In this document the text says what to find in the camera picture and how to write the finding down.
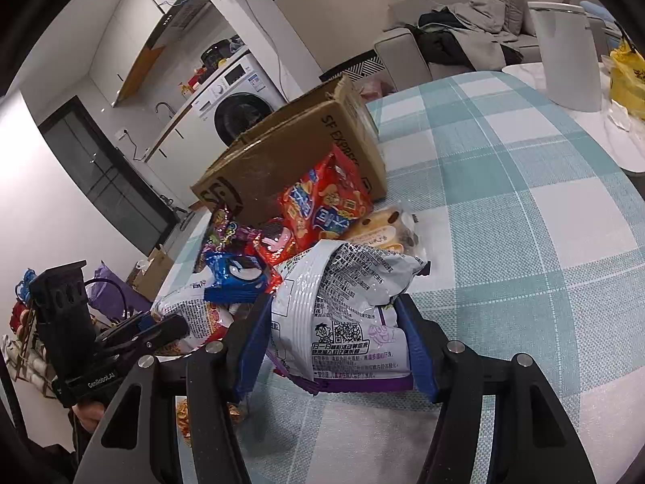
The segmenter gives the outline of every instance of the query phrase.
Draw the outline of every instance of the metal screw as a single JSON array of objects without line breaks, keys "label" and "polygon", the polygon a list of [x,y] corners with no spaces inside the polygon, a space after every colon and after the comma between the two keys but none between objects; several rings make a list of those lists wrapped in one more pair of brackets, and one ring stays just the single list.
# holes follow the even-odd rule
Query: metal screw
[{"label": "metal screw", "polygon": [[533,359],[531,358],[531,355],[520,353],[517,355],[517,363],[522,367],[528,368],[529,366],[533,365]]},{"label": "metal screw", "polygon": [[224,349],[224,344],[220,342],[219,340],[215,340],[213,342],[209,342],[206,344],[206,353],[219,353],[222,349]]},{"label": "metal screw", "polygon": [[451,340],[447,343],[446,347],[447,350],[451,353],[463,353],[464,351],[466,351],[466,346],[459,340]]},{"label": "metal screw", "polygon": [[143,355],[137,362],[140,368],[149,368],[155,363],[155,357],[152,355]]}]

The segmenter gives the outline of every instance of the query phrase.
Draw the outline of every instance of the qr code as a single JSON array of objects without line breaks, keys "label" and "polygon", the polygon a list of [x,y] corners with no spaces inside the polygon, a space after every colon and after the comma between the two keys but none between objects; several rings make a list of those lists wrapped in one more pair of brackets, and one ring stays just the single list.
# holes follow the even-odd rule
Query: qr code
[{"label": "qr code", "polygon": [[334,322],[333,336],[335,342],[360,342],[362,331],[356,322]]}]

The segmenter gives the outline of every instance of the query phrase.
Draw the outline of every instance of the cardboard box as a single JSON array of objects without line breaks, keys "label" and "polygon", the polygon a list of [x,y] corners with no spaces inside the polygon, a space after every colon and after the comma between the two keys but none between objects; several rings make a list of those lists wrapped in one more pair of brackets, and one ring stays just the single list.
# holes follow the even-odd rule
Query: cardboard box
[{"label": "cardboard box", "polygon": [[223,200],[235,219],[257,226],[280,216],[277,197],[338,145],[372,200],[385,197],[385,164],[372,116],[347,76],[323,83],[239,138],[192,190],[211,210]]},{"label": "cardboard box", "polygon": [[160,249],[153,249],[152,253],[150,253],[148,269],[145,272],[137,269],[138,272],[132,279],[131,284],[132,289],[146,297],[150,302],[154,302],[157,298],[157,294],[159,294],[159,290],[174,264],[172,259],[166,255],[163,247],[159,247]]}]

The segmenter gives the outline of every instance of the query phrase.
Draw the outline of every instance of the washing machine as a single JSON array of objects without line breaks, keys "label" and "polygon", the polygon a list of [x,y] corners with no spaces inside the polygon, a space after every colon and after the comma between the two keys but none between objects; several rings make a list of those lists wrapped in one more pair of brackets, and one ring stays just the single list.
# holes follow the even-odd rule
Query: washing machine
[{"label": "washing machine", "polygon": [[193,101],[188,114],[205,122],[230,146],[241,133],[285,104],[253,54],[246,53]]}]

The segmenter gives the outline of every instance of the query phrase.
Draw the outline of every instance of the plaid tablecloth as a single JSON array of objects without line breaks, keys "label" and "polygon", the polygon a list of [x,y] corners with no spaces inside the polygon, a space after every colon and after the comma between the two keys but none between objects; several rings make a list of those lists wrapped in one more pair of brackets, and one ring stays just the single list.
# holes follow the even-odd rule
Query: plaid tablecloth
[{"label": "plaid tablecloth", "polygon": [[[572,119],[504,73],[469,73],[370,104],[388,198],[417,210],[432,260],[409,291],[480,354],[528,352],[599,484],[645,443],[645,204]],[[164,292],[185,284],[205,217]],[[416,482],[439,407],[418,392],[312,397],[260,371],[238,438],[254,484]],[[486,481],[486,399],[473,482]]]}]

